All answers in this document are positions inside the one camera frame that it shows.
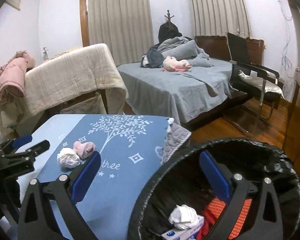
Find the black office chair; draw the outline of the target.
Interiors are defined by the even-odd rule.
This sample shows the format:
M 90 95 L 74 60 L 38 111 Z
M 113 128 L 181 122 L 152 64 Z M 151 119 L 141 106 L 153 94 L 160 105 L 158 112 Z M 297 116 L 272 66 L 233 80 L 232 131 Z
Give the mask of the black office chair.
M 282 88 L 279 86 L 280 75 L 277 71 L 260 64 L 252 63 L 249 56 L 246 39 L 230 32 L 226 33 L 226 44 L 230 54 L 232 72 L 229 85 L 238 92 L 243 92 L 259 101 L 257 111 L 246 106 L 239 106 L 254 117 L 252 130 L 232 121 L 227 116 L 226 121 L 234 125 L 245 135 L 251 135 L 257 129 L 259 121 L 268 123 L 271 119 L 275 105 L 284 98 Z

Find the coat stand with black coat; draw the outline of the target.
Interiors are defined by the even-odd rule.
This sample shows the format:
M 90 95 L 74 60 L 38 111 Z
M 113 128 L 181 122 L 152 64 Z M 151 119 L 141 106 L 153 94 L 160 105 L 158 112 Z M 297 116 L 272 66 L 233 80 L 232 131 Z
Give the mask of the coat stand with black coat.
M 179 32 L 178 27 L 171 22 L 171 18 L 173 17 L 174 15 L 171 16 L 170 11 L 167 10 L 167 15 L 165 15 L 166 22 L 160 26 L 158 32 L 159 43 L 162 43 L 170 38 L 182 36 L 182 33 Z

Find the grey duvet pile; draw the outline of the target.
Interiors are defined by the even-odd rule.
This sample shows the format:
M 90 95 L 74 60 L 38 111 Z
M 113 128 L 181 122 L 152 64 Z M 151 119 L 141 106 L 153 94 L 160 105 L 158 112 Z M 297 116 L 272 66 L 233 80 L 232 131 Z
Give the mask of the grey duvet pile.
M 174 57 L 178 61 L 187 60 L 193 67 L 212 67 L 210 56 L 204 49 L 198 47 L 195 40 L 186 37 L 175 37 L 162 42 L 157 51 L 163 55 Z

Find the grey quilted pad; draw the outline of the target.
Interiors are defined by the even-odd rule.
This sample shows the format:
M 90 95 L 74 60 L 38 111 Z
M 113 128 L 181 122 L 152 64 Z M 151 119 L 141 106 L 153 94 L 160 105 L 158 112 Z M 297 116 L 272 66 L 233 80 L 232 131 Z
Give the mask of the grey quilted pad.
M 168 162 L 172 155 L 190 139 L 192 134 L 188 129 L 176 124 L 173 118 L 168 119 L 167 122 L 167 136 L 165 138 L 161 164 Z

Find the pink padded jacket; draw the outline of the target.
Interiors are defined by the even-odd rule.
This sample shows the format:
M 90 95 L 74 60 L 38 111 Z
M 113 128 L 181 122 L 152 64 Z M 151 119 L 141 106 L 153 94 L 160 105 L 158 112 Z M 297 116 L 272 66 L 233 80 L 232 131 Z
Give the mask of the pink padded jacket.
M 0 67 L 0 104 L 25 96 L 25 75 L 35 65 L 36 61 L 31 54 L 21 50 Z

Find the right beige curtain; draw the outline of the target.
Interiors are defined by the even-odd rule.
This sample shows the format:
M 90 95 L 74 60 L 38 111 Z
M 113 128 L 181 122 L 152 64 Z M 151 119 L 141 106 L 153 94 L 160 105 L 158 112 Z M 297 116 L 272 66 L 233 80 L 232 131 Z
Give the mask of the right beige curtain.
M 225 36 L 232 33 L 251 37 L 251 28 L 244 0 L 191 0 L 194 34 Z

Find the blue tree-print table cloth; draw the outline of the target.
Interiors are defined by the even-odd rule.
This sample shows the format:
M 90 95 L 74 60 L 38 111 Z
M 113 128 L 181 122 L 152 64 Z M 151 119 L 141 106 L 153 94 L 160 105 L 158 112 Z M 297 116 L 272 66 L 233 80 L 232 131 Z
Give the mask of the blue tree-print table cloth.
M 62 148 L 76 141 L 93 142 L 101 155 L 101 166 L 84 199 L 76 206 L 98 239 L 126 239 L 130 215 L 143 187 L 160 167 L 171 118 L 151 115 L 106 115 L 110 125 L 144 132 L 116 135 L 111 128 L 98 130 L 99 114 L 59 114 L 51 117 L 32 135 L 32 143 L 43 140 L 50 148 L 34 163 L 34 171 L 18 178 L 21 194 L 31 179 L 53 181 L 63 174 L 57 163 Z

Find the black bin with liner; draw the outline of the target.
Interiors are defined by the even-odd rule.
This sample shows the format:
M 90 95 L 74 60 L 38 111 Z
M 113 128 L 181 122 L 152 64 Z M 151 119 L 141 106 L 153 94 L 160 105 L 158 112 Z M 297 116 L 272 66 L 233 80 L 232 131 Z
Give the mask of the black bin with liner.
M 246 200 L 238 239 L 290 239 L 300 225 L 300 182 L 291 160 L 276 146 L 246 138 L 213 140 L 182 150 L 153 174 L 132 211 L 128 239 L 162 239 L 173 209 L 201 214 L 225 204 L 207 239 L 227 239 Z

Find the left beige curtain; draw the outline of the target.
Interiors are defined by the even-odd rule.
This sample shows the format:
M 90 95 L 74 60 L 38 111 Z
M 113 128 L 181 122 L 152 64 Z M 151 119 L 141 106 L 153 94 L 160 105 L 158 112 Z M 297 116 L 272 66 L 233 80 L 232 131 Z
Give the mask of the left beige curtain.
M 154 44 L 149 0 L 87 0 L 90 44 L 108 46 L 117 66 L 141 61 Z

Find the red knit gloves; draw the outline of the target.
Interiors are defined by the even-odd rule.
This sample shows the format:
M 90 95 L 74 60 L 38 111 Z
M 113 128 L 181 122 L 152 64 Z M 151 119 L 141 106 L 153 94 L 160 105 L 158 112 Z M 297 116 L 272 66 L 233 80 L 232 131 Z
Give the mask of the red knit gloves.
M 207 207 L 203 211 L 203 217 L 204 223 L 197 234 L 196 240 L 203 240 L 217 220 L 215 215 Z

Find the orange bubble mesh pouch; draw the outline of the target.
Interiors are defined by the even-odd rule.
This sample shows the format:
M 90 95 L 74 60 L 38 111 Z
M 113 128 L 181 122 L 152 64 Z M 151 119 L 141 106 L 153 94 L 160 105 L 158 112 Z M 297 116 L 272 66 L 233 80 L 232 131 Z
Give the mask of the orange bubble mesh pouch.
M 245 199 L 241 202 L 241 204 L 235 205 L 234 203 L 230 203 L 229 205 L 226 205 L 225 202 L 218 198 L 213 198 L 213 200 L 211 200 L 211 202 L 206 206 L 217 218 L 213 227 L 215 225 L 225 226 L 227 222 L 230 222 L 227 227 L 229 231 L 228 233 L 225 233 L 224 239 L 235 239 L 239 236 L 243 229 L 245 219 L 247 218 L 251 202 L 251 199 Z

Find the white tissue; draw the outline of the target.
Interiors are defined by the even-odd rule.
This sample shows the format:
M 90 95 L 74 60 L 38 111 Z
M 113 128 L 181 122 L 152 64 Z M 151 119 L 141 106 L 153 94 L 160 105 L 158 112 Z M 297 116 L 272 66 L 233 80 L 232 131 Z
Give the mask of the white tissue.
M 168 221 L 178 230 L 187 230 L 197 225 L 199 218 L 195 209 L 183 204 L 181 206 L 176 205 Z
M 57 163 L 63 168 L 75 168 L 81 164 L 81 159 L 75 150 L 65 147 L 57 154 Z

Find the white blue carton box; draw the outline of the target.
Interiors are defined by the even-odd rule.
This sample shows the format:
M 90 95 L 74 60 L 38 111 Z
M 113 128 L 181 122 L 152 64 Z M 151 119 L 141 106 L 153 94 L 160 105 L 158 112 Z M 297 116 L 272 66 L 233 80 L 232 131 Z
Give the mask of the white blue carton box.
M 161 239 L 165 240 L 187 240 L 187 239 L 196 239 L 198 232 L 204 224 L 204 217 L 198 215 L 199 222 L 192 228 L 186 230 L 179 230 L 173 228 L 161 235 Z

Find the bed with grey sheet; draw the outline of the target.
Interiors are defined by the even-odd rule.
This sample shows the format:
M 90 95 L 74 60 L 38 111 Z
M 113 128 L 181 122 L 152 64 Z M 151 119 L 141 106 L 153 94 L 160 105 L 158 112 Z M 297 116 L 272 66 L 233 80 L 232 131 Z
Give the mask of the bed with grey sheet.
M 128 90 L 126 102 L 135 114 L 166 116 L 186 124 L 226 100 L 245 95 L 229 85 L 229 62 L 214 58 L 210 62 L 211 67 L 192 67 L 188 72 L 142 68 L 139 63 L 117 69 Z

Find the dark grey garment on bed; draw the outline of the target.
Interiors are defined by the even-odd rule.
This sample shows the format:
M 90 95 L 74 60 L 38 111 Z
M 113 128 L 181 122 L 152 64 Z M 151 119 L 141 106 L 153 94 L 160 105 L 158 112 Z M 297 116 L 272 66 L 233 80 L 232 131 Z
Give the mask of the dark grey garment on bed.
M 158 52 L 155 46 L 149 48 L 146 54 L 142 55 L 140 67 L 142 68 L 161 68 L 165 57 Z

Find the beige quilt over rack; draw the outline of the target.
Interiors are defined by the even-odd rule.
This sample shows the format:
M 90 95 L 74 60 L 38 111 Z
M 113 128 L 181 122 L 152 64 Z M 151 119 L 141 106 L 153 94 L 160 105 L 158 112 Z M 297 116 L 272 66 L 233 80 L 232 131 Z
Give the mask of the beige quilt over rack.
M 20 105 L 29 118 L 98 90 L 106 93 L 109 114 L 122 114 L 127 88 L 104 43 L 73 50 L 27 72 Z

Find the beige curtain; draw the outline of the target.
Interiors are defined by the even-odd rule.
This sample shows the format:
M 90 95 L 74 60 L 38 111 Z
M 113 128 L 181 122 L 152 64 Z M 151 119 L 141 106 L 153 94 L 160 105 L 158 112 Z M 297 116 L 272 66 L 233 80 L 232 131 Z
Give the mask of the beige curtain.
M 117 66 L 141 61 L 154 44 L 149 0 L 87 0 L 90 44 L 108 46 Z
M 232 33 L 251 37 L 251 28 L 244 0 L 191 0 L 194 34 L 225 36 Z

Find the silver seat cushion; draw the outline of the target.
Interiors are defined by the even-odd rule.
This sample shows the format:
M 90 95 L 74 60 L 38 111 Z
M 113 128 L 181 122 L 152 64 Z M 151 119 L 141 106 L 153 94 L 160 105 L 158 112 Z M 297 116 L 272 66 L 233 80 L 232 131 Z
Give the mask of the silver seat cushion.
M 257 88 L 260 91 L 264 90 L 266 93 L 274 93 L 281 96 L 281 98 L 284 98 L 282 89 L 278 85 L 270 82 L 269 80 L 266 80 L 266 85 L 264 89 L 262 89 L 264 79 L 262 79 L 261 77 L 246 75 L 240 70 L 239 78 L 244 83 Z

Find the pink plush toy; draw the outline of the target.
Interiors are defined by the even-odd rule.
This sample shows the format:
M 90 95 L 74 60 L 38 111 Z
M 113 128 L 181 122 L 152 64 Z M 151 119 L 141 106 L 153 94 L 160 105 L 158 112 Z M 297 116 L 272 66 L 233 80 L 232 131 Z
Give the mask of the pink plush toy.
M 166 72 L 187 72 L 192 66 L 187 60 L 178 61 L 175 57 L 166 57 L 162 64 L 163 71 Z

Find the pink sock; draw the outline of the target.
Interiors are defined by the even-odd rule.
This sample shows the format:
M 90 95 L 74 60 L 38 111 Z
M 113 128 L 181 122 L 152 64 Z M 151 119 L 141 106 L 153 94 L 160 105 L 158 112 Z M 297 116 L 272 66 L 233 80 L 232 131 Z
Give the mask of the pink sock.
M 93 142 L 81 143 L 79 141 L 74 142 L 74 151 L 81 159 L 87 159 L 94 152 L 97 151 L 96 145 Z

